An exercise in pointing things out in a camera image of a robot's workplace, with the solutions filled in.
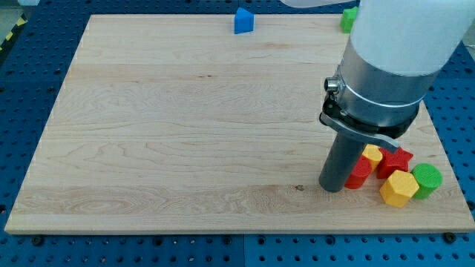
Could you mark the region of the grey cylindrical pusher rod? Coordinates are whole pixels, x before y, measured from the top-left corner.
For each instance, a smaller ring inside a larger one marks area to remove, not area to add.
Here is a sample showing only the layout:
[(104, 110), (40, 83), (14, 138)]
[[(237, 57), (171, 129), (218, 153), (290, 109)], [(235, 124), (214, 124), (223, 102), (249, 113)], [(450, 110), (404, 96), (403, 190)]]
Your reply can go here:
[(366, 144), (338, 133), (322, 168), (319, 184), (329, 192), (339, 192), (349, 179)]

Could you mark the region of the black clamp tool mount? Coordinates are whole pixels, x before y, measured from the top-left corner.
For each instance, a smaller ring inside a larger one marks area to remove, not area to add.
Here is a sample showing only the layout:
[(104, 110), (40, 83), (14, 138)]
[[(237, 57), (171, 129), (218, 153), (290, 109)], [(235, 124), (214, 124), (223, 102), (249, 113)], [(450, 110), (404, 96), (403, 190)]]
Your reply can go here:
[(396, 141), (409, 128), (419, 112), (419, 106), (377, 105), (354, 94), (339, 76), (324, 81), (325, 101), (319, 120), (358, 145), (377, 145), (395, 152)]

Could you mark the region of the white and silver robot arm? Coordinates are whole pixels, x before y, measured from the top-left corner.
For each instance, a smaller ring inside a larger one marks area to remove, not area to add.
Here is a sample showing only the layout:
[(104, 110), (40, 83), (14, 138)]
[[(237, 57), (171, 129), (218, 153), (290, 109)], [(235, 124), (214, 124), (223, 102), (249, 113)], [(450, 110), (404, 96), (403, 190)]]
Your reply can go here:
[(474, 21), (474, 0), (361, 0), (319, 120), (337, 132), (319, 184), (338, 192), (368, 144), (394, 153)]

